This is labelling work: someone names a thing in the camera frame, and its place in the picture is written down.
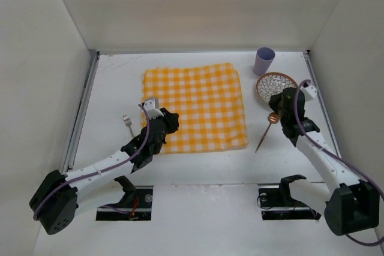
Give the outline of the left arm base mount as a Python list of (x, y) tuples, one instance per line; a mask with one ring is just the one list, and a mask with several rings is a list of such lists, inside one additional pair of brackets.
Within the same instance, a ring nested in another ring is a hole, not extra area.
[(118, 202), (97, 209), (96, 221), (150, 221), (153, 186), (134, 186), (125, 176), (115, 179), (124, 193)]

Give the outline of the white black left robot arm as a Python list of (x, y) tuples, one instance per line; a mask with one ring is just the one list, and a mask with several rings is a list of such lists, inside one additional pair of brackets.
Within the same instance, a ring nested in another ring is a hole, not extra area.
[(146, 126), (139, 135), (111, 156), (79, 170), (46, 175), (32, 196), (29, 207), (33, 219), (38, 221), (48, 235), (62, 231), (80, 212), (80, 202), (94, 190), (112, 180), (122, 179), (147, 166), (154, 155), (166, 144), (166, 137), (179, 129), (179, 115), (165, 108), (160, 115), (150, 118), (150, 109), (142, 109)]

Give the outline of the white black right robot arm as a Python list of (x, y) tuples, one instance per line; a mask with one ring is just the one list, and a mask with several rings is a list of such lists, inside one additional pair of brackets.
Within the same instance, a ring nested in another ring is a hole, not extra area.
[(326, 183), (326, 190), (313, 186), (297, 174), (280, 180), (285, 203), (300, 201), (320, 213), (337, 236), (375, 228), (379, 224), (379, 192), (369, 181), (327, 153), (320, 128), (305, 116), (309, 95), (298, 88), (285, 88), (273, 95), (269, 106), (280, 117), (284, 135), (311, 162)]

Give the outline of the yellow white checkered cloth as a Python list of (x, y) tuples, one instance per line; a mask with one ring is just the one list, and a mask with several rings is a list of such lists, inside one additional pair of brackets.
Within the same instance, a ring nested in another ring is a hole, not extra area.
[(179, 115), (179, 129), (167, 136), (162, 154), (232, 150), (248, 145), (239, 74), (229, 62), (145, 71), (142, 98)]

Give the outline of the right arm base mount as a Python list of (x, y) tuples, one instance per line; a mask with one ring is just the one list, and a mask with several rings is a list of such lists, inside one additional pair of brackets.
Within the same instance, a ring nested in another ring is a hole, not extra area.
[(296, 174), (284, 177), (279, 183), (261, 184), (258, 187), (257, 205), (264, 221), (314, 220), (321, 214), (301, 201), (292, 198), (289, 185), (305, 176)]

